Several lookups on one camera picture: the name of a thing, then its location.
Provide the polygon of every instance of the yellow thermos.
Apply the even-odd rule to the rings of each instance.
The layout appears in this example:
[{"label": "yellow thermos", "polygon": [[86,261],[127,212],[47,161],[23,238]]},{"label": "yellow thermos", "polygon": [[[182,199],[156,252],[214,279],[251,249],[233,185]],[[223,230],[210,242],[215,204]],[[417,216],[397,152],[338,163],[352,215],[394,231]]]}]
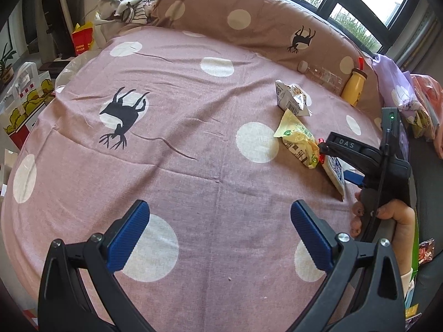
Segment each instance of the yellow thermos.
[{"label": "yellow thermos", "polygon": [[354,68],[352,70],[352,76],[349,78],[345,88],[342,92],[342,99],[349,102],[352,106],[356,106],[360,95],[363,91],[363,85],[365,84],[368,75],[363,72],[363,58],[359,57],[360,68]]}]

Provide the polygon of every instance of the yellow snack bag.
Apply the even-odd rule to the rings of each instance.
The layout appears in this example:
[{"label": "yellow snack bag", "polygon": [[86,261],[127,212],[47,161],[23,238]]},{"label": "yellow snack bag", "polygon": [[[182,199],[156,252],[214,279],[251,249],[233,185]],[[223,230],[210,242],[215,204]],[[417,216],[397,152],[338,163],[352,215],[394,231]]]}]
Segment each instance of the yellow snack bag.
[{"label": "yellow snack bag", "polygon": [[315,168],[320,156],[317,142],[311,132],[287,109],[274,137],[281,137],[283,144],[309,167]]}]

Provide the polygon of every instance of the purple cloth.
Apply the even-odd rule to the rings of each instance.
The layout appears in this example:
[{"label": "purple cloth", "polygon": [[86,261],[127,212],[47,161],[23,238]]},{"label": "purple cloth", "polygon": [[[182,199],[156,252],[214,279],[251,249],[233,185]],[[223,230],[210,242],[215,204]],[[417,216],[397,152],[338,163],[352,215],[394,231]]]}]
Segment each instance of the purple cloth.
[{"label": "purple cloth", "polygon": [[414,88],[389,57],[375,54],[372,67],[378,77],[378,90],[386,107],[398,107],[406,118],[414,118],[420,102]]}]

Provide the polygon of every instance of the black deer print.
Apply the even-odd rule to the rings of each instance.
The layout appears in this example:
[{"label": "black deer print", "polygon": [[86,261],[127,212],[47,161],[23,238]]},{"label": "black deer print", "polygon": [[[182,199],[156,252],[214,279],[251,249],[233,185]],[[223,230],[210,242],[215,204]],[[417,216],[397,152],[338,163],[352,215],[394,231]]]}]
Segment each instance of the black deer print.
[{"label": "black deer print", "polygon": [[294,38],[292,39],[292,46],[289,46],[287,48],[288,51],[298,53],[298,44],[306,44],[309,46],[311,43],[311,40],[315,36],[316,31],[314,30],[314,34],[311,36],[311,29],[309,29],[309,34],[307,36],[302,36],[302,33],[304,31],[304,26],[298,31],[295,32]]},{"label": "black deer print", "polygon": [[[139,112],[142,112],[146,108],[146,100],[144,97],[149,93],[146,92],[141,96],[137,102],[134,104],[134,106],[124,106],[123,105],[123,97],[129,95],[131,92],[135,90],[129,90],[129,92],[125,93],[123,96],[119,97],[117,99],[118,94],[121,90],[123,90],[125,86],[120,88],[117,93],[114,95],[114,98],[112,101],[108,104],[108,106],[105,107],[105,109],[100,112],[100,114],[108,114],[114,117],[117,117],[121,120],[121,123],[117,125],[115,128],[115,131],[111,134],[105,134],[100,137],[99,143],[103,143],[106,145],[107,148],[109,148],[109,139],[114,139],[115,137],[119,136],[120,140],[116,144],[114,144],[111,148],[117,149],[118,146],[121,145],[122,149],[125,149],[127,146],[125,133],[132,127],[132,125],[136,122],[138,118]],[[143,105],[140,108],[138,107],[138,104],[143,100]]]}]

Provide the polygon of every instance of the white bottle cap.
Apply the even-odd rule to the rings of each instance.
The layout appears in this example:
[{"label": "white bottle cap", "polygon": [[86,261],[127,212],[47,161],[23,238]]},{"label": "white bottle cap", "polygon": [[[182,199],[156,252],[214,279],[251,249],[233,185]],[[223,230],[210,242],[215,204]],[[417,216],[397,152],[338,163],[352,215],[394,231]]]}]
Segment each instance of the white bottle cap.
[{"label": "white bottle cap", "polygon": [[300,72],[300,73],[305,73],[306,71],[307,71],[307,68],[308,68],[308,64],[307,64],[307,62],[306,61],[300,61],[299,63],[298,63],[298,68],[297,68],[297,70]]}]

